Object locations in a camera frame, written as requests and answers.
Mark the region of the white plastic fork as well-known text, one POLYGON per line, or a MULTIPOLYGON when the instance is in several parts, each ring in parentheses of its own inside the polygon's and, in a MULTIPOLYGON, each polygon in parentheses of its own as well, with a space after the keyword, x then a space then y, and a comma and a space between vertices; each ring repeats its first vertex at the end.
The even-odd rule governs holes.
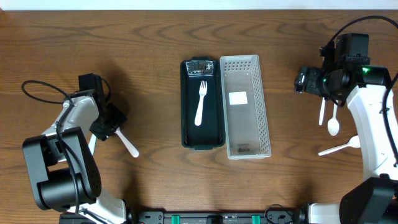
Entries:
POLYGON ((195 120, 194 124, 195 126, 200 126, 202 122, 202 117, 203 117, 203 103, 204 103, 204 97, 207 94, 207 81, 202 81, 200 83, 200 89, 199 89, 199 102, 198 102, 198 107, 197 107, 197 112, 195 115, 195 120))

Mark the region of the white plastic spoon near arm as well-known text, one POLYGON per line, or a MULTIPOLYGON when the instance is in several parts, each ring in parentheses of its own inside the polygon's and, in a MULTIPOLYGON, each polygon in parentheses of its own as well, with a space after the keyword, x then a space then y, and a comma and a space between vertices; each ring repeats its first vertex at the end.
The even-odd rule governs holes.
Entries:
POLYGON ((318 155, 319 156, 324 156, 324 155, 330 154, 332 152, 336 152, 336 151, 339 151, 341 149, 344 149, 346 147, 360 148, 361 145, 360 145, 360 141, 359 141, 359 136, 358 135, 353 136, 346 144, 342 144, 342 145, 335 146, 333 148, 324 150, 322 152, 319 152, 318 155))

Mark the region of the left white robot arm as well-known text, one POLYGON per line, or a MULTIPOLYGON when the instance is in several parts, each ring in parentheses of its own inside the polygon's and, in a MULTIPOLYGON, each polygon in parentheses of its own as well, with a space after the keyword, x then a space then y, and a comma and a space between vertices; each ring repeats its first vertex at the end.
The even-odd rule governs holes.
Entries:
POLYGON ((113 133, 139 155, 120 130, 127 118, 104 94, 105 79, 89 73, 78 82, 78 91, 60 102, 62 111, 51 127, 22 144, 35 203, 59 212, 60 223, 133 223, 125 201, 102 188, 93 157, 96 140, 113 133))

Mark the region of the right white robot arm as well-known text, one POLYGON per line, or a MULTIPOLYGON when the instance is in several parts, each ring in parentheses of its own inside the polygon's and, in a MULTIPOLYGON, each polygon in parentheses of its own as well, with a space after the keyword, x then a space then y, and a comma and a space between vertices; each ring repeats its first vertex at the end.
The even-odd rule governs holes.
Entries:
POLYGON ((305 223, 397 223, 397 140, 392 83, 386 67, 370 64, 367 34, 343 34, 321 49, 323 65, 300 67, 297 93, 347 106, 363 158, 363 182, 337 203, 311 203, 305 223))

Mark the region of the white plastic spoon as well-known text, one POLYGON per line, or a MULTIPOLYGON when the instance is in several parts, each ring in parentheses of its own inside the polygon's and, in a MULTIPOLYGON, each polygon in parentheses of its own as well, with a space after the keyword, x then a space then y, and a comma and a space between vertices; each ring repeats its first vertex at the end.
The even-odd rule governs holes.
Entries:
POLYGON ((115 133, 119 136, 119 138, 122 140, 123 144, 125 145, 125 147, 127 148, 127 150, 129 151, 129 153, 131 154, 132 157, 137 158, 139 157, 139 151, 137 150, 137 148, 130 142, 130 140, 128 140, 127 137, 125 137, 125 135, 121 132, 120 127, 118 127, 115 130, 115 133))

